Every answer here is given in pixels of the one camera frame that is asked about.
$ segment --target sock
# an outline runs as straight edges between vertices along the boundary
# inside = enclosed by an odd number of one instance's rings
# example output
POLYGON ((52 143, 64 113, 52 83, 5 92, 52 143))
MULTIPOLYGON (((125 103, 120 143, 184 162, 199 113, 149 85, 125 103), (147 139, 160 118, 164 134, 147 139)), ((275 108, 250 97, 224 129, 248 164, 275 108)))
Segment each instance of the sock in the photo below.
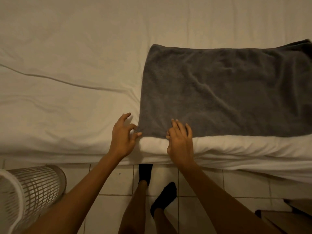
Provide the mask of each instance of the sock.
POLYGON ((151 215, 154 217, 155 209, 161 208, 164 210, 177 197, 177 187, 174 182, 170 182, 157 197, 154 204, 151 206, 151 215))
POLYGON ((138 173, 140 176, 139 182, 144 180, 147 182, 147 186, 149 186, 149 182, 151 181, 151 173, 152 173, 153 164, 139 164, 138 173))

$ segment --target person's left hand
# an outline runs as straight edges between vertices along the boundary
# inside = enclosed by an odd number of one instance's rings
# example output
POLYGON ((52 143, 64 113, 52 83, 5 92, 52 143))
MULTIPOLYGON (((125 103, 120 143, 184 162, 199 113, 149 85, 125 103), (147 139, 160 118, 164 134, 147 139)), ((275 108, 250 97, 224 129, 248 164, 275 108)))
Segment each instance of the person's left hand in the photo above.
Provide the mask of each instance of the person's left hand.
POLYGON ((130 115, 131 113, 123 114, 113 127, 113 137, 108 153, 119 156, 121 159, 132 152, 135 147, 135 140, 142 135, 142 132, 138 132, 130 136, 130 131, 137 128, 134 124, 128 126, 123 124, 130 115))

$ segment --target leg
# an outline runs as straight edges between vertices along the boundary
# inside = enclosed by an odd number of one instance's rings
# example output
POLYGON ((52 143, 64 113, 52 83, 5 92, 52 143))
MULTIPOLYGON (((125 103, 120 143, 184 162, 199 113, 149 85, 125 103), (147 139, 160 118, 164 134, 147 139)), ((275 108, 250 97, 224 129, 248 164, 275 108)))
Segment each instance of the leg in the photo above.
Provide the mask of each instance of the leg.
POLYGON ((139 165, 139 183, 121 220, 119 234, 144 234, 145 197, 151 179, 152 164, 139 165))
POLYGON ((171 222, 169 222, 161 208, 155 210, 154 221, 158 234, 177 234, 177 231, 174 229, 171 222))
POLYGON ((155 200, 151 206, 151 215, 154 218, 156 224, 156 230, 158 234, 174 234, 177 231, 169 222, 163 210, 177 197, 177 188, 174 182, 170 182, 162 193, 155 200))

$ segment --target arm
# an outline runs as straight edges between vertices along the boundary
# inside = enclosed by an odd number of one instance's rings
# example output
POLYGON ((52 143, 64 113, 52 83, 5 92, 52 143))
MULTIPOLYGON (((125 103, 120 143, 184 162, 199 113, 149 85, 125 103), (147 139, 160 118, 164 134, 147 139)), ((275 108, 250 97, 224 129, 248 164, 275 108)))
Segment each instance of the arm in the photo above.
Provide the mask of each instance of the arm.
POLYGON ((25 233, 77 233, 106 179, 118 163, 129 155, 142 133, 129 135, 136 125, 124 126, 130 113, 123 114, 113 128, 109 152, 57 204, 31 225, 25 233))
POLYGON ((168 154, 200 200, 217 233, 279 233, 214 183, 193 158, 192 129, 172 120, 168 154))

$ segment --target bed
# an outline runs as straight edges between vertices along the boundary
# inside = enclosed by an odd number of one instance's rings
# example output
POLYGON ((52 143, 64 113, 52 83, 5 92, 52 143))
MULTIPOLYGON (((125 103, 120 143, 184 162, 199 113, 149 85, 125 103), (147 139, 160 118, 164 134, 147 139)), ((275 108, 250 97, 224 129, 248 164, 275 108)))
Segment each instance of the bed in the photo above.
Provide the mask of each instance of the bed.
MULTIPOLYGON (((152 44, 272 48, 312 36, 312 0, 1 0, 0 153, 98 162, 123 113, 138 123, 152 44)), ((312 136, 193 139, 198 164, 312 183, 312 136)), ((143 137, 120 164, 170 163, 143 137)))

